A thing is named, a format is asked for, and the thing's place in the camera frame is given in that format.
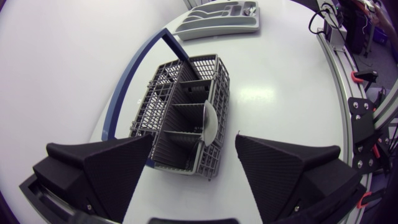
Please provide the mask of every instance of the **white table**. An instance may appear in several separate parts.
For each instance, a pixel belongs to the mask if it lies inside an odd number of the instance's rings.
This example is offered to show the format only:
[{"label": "white table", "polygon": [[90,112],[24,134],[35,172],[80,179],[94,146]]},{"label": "white table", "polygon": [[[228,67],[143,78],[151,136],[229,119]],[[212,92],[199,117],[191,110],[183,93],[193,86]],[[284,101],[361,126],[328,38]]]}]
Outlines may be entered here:
[{"label": "white table", "polygon": [[[341,109],[333,77],[317,38],[307,27],[313,12],[289,0],[259,1],[261,30],[180,42],[189,56],[218,54],[229,71],[230,100],[220,170],[210,182],[145,167],[124,222],[152,217],[178,220],[236,218],[261,223],[235,150],[240,134],[307,146],[343,149]],[[187,13],[166,27],[173,32]],[[321,27],[317,19],[313,29]],[[139,100],[158,65],[177,57],[159,41],[132,79],[116,129],[126,138]],[[91,137],[101,140],[105,107]]]}]

